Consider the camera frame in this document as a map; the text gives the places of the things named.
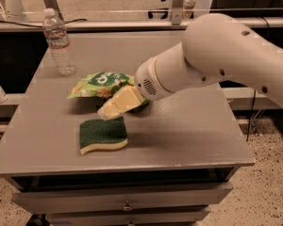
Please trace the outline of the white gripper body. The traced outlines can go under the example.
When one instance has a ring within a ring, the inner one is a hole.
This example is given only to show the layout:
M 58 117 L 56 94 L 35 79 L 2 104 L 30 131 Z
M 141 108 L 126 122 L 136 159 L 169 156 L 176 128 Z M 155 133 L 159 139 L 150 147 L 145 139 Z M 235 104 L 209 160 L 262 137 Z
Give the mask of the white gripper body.
M 145 61 L 136 71 L 134 82 L 143 97 L 150 101 L 160 100 L 172 95 L 164 88 L 156 73 L 156 59 L 154 57 Z

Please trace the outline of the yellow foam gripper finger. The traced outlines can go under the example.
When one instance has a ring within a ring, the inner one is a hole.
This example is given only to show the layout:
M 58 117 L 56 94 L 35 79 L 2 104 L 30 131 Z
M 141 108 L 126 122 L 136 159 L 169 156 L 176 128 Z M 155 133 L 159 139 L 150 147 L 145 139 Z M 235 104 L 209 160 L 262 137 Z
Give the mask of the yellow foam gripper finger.
M 142 102 L 143 97 L 135 86 L 125 86 L 107 100 L 97 113 L 102 120 L 111 120 L 140 106 Z

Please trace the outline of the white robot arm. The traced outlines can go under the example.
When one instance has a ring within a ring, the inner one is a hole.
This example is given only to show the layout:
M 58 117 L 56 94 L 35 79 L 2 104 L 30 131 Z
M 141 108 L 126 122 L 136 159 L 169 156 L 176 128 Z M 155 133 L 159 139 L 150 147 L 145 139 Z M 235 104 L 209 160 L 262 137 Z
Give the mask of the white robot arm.
M 119 89 L 98 115 L 114 119 L 145 99 L 221 81 L 252 88 L 283 108 L 283 49 L 232 17 L 202 15 L 188 25 L 179 44 L 145 61 L 134 84 Z

